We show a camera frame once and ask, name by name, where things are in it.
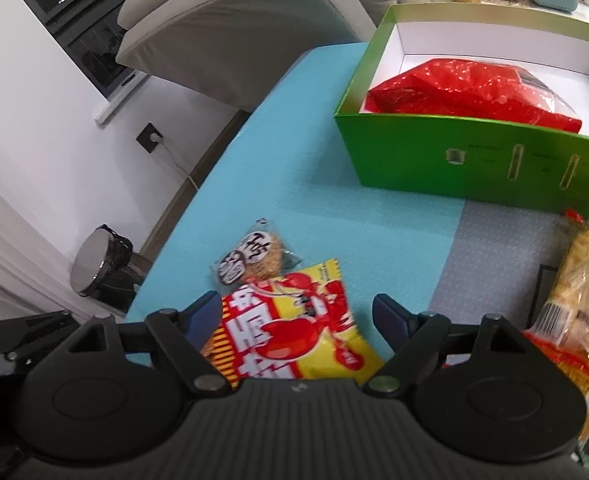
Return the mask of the large red snack bag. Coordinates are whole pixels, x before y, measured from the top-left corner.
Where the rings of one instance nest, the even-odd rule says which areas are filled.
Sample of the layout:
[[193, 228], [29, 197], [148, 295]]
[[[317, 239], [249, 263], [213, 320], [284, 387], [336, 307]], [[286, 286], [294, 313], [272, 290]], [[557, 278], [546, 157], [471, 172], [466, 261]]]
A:
[[431, 58], [368, 90], [370, 113], [516, 122], [578, 133], [583, 122], [547, 84], [511, 64]]

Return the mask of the sliced bread clear bag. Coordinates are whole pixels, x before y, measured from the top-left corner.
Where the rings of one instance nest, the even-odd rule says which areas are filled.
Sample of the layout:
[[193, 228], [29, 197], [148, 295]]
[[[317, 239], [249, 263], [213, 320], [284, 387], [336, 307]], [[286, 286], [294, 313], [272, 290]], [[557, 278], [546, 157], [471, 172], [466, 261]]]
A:
[[589, 284], [577, 295], [563, 299], [558, 274], [531, 332], [589, 362]]

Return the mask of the red noodle snack bag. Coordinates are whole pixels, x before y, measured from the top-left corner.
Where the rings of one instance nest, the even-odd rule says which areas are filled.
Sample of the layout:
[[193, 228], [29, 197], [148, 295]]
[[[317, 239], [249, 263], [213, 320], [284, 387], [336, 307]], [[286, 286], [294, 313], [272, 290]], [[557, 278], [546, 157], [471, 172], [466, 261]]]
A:
[[586, 403], [587, 414], [583, 428], [579, 434], [579, 442], [584, 444], [589, 438], [589, 362], [578, 353], [564, 347], [559, 347], [543, 337], [536, 336], [530, 330], [523, 330], [522, 333], [550, 361], [554, 362], [582, 393]]

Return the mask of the round pastry brown label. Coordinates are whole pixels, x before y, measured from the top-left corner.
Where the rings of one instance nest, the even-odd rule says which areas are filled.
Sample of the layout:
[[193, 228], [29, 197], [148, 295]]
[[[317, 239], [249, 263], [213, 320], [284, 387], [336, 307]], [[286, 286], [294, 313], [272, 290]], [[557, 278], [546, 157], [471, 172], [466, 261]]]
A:
[[277, 278], [295, 269], [302, 258], [281, 236], [273, 221], [256, 220], [239, 242], [211, 266], [217, 292], [227, 295], [250, 282]]

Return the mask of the green gift box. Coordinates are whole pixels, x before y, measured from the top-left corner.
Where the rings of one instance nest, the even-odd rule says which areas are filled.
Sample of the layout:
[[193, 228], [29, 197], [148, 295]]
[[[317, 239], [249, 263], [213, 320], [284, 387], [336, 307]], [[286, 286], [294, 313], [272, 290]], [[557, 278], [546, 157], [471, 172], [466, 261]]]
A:
[[366, 186], [589, 219], [589, 21], [393, 6], [334, 119]]

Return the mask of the beige sofa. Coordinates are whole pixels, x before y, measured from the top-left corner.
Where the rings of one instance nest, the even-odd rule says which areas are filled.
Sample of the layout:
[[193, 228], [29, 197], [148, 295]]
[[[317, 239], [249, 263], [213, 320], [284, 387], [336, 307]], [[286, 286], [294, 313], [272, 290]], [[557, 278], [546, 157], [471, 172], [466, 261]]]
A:
[[126, 0], [116, 59], [252, 112], [308, 50], [368, 41], [396, 3], [431, 0]]

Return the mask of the white round table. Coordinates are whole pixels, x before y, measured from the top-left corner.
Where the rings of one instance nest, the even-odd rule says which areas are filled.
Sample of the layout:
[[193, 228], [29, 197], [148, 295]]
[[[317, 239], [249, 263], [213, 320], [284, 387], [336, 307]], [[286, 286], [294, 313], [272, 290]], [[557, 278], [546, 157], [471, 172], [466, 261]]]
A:
[[589, 6], [577, 3], [577, 9], [567, 13], [544, 8], [532, 0], [482, 0], [477, 3], [432, 0], [444, 9], [450, 21], [479, 22], [547, 30], [556, 34], [589, 37]]

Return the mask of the biscuit roll clear pack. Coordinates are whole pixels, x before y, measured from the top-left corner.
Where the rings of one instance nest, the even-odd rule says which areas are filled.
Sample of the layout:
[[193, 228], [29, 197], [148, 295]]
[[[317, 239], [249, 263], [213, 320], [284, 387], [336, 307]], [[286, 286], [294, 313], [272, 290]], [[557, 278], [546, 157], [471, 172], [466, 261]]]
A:
[[559, 270], [557, 284], [563, 299], [577, 295], [589, 284], [589, 222], [576, 210], [567, 209], [573, 238]]

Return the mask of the lobster cracker snack bag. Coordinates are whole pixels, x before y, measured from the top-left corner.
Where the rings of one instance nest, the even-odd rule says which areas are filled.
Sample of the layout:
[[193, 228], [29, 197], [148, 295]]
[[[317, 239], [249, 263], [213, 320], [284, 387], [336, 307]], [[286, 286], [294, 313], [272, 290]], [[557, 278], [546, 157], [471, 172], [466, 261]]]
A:
[[246, 378], [362, 384], [383, 364], [357, 328], [335, 259], [224, 296], [201, 353], [233, 386]]

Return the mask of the blue grey table mat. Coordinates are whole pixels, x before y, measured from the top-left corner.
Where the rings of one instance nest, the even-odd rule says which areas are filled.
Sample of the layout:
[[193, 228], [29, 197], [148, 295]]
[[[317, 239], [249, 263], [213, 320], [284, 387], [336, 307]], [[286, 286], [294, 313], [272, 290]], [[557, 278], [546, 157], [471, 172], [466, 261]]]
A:
[[486, 313], [531, 324], [576, 226], [562, 214], [367, 188], [333, 113], [364, 44], [297, 61], [241, 128], [178, 221], [128, 313], [186, 308], [251, 224], [273, 223], [303, 266], [337, 261], [357, 330], [381, 360], [375, 296], [415, 313], [477, 324]]

